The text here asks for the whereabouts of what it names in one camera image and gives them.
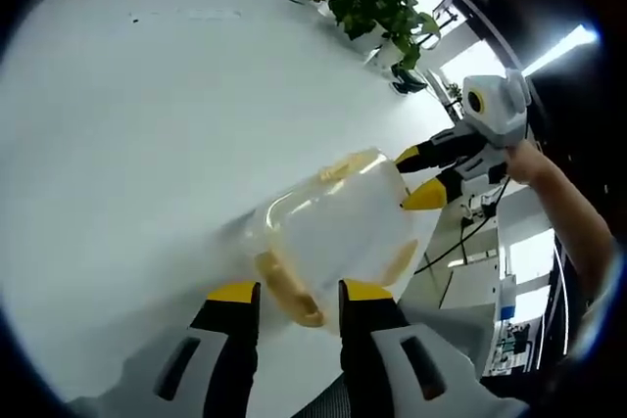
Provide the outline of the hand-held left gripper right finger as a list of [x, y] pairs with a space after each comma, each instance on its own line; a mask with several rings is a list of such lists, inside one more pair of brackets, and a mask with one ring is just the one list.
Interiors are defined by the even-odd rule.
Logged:
[[410, 323], [392, 294], [338, 283], [340, 363], [353, 417], [522, 417], [528, 405], [498, 397], [467, 355], [424, 323]]

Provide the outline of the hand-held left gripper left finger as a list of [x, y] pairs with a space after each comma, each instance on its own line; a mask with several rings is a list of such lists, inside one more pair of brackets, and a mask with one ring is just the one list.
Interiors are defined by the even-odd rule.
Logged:
[[143, 417], [244, 417], [258, 368], [261, 284], [210, 292], [191, 323], [147, 350]]

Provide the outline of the person's right hand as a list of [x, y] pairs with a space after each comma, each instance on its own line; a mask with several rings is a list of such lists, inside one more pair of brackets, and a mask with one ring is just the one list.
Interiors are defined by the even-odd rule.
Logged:
[[517, 183], [532, 183], [550, 166], [550, 160], [526, 139], [506, 148], [506, 173]]

